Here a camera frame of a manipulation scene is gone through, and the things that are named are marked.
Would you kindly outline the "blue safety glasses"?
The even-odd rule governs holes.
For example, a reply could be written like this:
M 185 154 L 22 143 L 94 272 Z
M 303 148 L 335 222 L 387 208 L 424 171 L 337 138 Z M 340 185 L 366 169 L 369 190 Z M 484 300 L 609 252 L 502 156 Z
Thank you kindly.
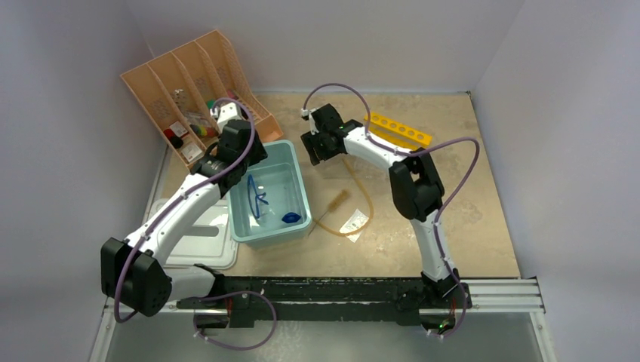
M 260 208 L 263 205 L 269 206 L 269 202 L 266 200 L 266 192 L 257 186 L 251 174 L 247 178 L 247 196 L 251 214 L 255 220 L 258 220 L 262 216 Z

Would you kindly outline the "teal plastic bin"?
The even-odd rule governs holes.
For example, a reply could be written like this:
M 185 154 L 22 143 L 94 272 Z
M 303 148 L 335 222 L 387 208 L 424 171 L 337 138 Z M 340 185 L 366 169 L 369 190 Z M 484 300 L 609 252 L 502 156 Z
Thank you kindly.
M 240 182 L 226 195 L 229 205 L 231 237 L 240 244 L 252 248 L 267 247 L 307 235 L 312 224 L 312 214 L 306 195 L 294 144 L 279 140 L 264 145 L 268 157 L 248 168 Z M 269 206 L 262 206 L 262 216 L 255 220 L 251 214 L 247 196 L 247 178 L 252 175 L 258 187 L 266 192 Z M 293 211 L 302 216 L 295 224 L 276 225 L 271 222 L 272 211 Z

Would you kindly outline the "tan bristle brush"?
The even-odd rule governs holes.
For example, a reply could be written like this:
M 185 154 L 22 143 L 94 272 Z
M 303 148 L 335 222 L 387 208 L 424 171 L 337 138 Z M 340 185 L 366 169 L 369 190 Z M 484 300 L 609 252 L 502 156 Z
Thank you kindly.
M 332 234 L 332 235 L 344 236 L 344 233 L 341 233 L 341 232 L 339 232 L 339 231 L 336 231 L 336 230 L 333 230 L 333 229 L 331 229 L 331 228 L 328 228 L 328 227 L 327 227 L 327 226 L 322 222 L 322 219 L 323 219 L 325 216 L 327 216 L 329 213 L 333 213 L 334 211 L 336 211 L 336 210 L 337 210 L 337 208 L 338 208 L 341 204 L 343 204 L 346 200 L 348 200 L 348 199 L 349 199 L 350 195 L 351 195 L 351 193 L 350 193 L 348 190 L 346 190 L 346 189 L 341 190 L 341 191 L 339 192 L 339 194 L 338 194 L 338 195 L 336 195 L 336 196 L 332 199 L 332 201 L 329 203 L 329 205 L 327 206 L 327 208 L 326 208 L 326 210 L 324 211 L 324 213 L 323 213 L 320 217 L 318 217 L 318 218 L 314 218 L 314 219 L 313 219 L 313 226 L 312 226 L 312 228 L 310 229 L 310 231 L 309 231 L 309 233 L 307 234 L 307 236 L 310 236 L 310 235 L 313 233 L 313 231 L 314 231 L 315 227 L 316 227 L 316 226 L 318 226 L 318 225 L 319 225 L 322 229 L 324 229 L 325 231 L 329 232 L 329 233 L 330 233 L 330 234 Z

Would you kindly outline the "tan rubber tubing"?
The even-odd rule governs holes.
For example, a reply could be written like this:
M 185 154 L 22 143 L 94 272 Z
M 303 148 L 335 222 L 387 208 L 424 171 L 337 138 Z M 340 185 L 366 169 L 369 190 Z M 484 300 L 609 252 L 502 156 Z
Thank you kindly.
M 355 182 L 355 184 L 357 185 L 359 191 L 361 192 L 361 194 L 363 195 L 363 197 L 365 198 L 365 201 L 367 202 L 368 205 L 368 211 L 369 214 L 368 216 L 370 217 L 370 221 L 373 219 L 374 216 L 374 203 L 372 201 L 372 198 L 368 192 L 368 190 L 365 188 L 365 185 L 362 183 L 362 181 L 357 177 L 355 170 L 353 169 L 352 165 L 346 160 L 343 159 L 342 160 L 343 165 L 345 166 L 347 172 L 349 173 L 349 175 L 352 177 L 352 180 Z

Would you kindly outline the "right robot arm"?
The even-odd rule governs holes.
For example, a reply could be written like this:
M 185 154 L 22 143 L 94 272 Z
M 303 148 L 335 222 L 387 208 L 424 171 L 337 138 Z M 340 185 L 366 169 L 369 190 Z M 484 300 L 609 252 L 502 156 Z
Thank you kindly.
M 409 149 L 373 135 L 359 121 L 344 121 L 331 104 L 302 109 L 300 113 L 309 122 L 310 130 L 301 140 L 313 165 L 337 155 L 351 155 L 387 172 L 393 204 L 416 235 L 425 300 L 441 307 L 453 295 L 465 296 L 445 239 L 438 230 L 445 189 L 431 156 L 412 155 Z

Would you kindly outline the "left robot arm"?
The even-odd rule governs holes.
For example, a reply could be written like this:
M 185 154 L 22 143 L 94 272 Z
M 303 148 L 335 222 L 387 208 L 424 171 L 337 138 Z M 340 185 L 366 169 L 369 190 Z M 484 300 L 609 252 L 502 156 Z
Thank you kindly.
M 179 190 L 162 208 L 124 240 L 108 239 L 100 249 L 100 286 L 114 300 L 119 323 L 120 305 L 151 317 L 167 302 L 196 298 L 205 308 L 216 308 L 225 288 L 220 273 L 202 264 L 167 271 L 173 249 L 197 219 L 240 183 L 250 166 L 267 153 L 252 122 L 232 119 L 217 143 L 197 160 Z

